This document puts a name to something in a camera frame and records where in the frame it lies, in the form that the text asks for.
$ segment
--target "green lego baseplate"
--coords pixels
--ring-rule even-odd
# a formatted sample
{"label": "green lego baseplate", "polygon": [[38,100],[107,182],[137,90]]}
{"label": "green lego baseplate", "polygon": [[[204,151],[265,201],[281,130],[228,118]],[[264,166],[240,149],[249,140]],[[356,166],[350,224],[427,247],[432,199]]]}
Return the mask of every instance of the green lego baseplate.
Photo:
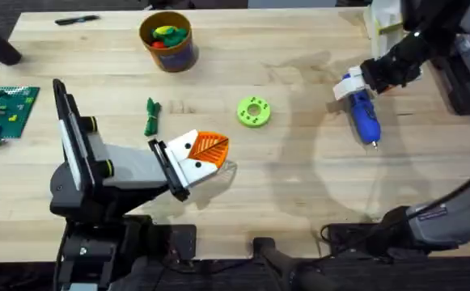
{"label": "green lego baseplate", "polygon": [[[0,86],[0,106],[6,106],[4,114],[0,115],[0,137],[21,137],[39,89],[32,86]],[[17,116],[15,121],[10,121],[13,116]]]}

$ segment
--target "green gear toy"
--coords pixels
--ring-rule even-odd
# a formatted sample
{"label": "green gear toy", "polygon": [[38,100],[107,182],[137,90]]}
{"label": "green gear toy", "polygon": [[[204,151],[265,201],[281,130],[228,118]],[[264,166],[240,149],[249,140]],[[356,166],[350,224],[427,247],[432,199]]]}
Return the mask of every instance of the green gear toy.
{"label": "green gear toy", "polygon": [[260,97],[247,97],[238,104],[236,114],[243,125],[252,128],[260,127],[270,119],[270,105]]}

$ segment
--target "black pen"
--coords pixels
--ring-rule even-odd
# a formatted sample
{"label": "black pen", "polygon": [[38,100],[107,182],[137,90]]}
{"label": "black pen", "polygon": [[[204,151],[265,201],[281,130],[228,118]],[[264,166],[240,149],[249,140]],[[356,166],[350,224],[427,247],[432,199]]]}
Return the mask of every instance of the black pen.
{"label": "black pen", "polygon": [[98,15],[86,15],[86,16],[74,17],[70,19],[58,19],[58,20],[55,20],[55,23],[58,25],[68,25],[68,24],[81,23],[81,22],[97,20],[97,19],[100,19]]}

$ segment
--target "wood grain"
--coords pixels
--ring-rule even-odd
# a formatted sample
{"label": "wood grain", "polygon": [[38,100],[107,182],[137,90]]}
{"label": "wood grain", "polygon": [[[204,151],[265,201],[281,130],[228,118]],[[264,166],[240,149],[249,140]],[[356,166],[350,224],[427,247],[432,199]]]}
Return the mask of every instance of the wood grain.
{"label": "wood grain", "polygon": [[[448,111],[429,68],[375,100],[379,151],[358,140],[331,88],[370,57],[360,9],[183,11],[200,55],[178,74],[159,70],[138,39],[150,13],[98,12],[99,21],[66,27],[53,21],[80,14],[20,16],[11,43],[23,61],[0,64],[0,86],[41,90],[22,138],[0,147],[0,261],[53,260],[60,242],[63,220],[49,212],[49,180],[62,162],[53,78],[83,115],[97,117],[108,143],[148,150],[148,97],[163,105],[159,139],[190,129],[231,139],[227,167],[189,201],[167,194],[134,211],[196,224],[203,259],[250,256],[248,243],[261,235],[290,255],[325,255],[315,239],[323,224],[377,220],[470,176],[470,116]],[[237,121],[236,105],[249,95],[270,103],[265,127]]]}

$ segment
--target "container of toys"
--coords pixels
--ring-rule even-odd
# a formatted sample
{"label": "container of toys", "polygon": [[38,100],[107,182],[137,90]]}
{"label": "container of toys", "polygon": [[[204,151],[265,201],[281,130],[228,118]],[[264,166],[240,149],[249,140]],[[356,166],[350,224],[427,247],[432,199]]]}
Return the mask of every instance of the container of toys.
{"label": "container of toys", "polygon": [[180,72],[194,63],[192,26],[182,14],[161,11],[145,19],[139,37],[161,70]]}

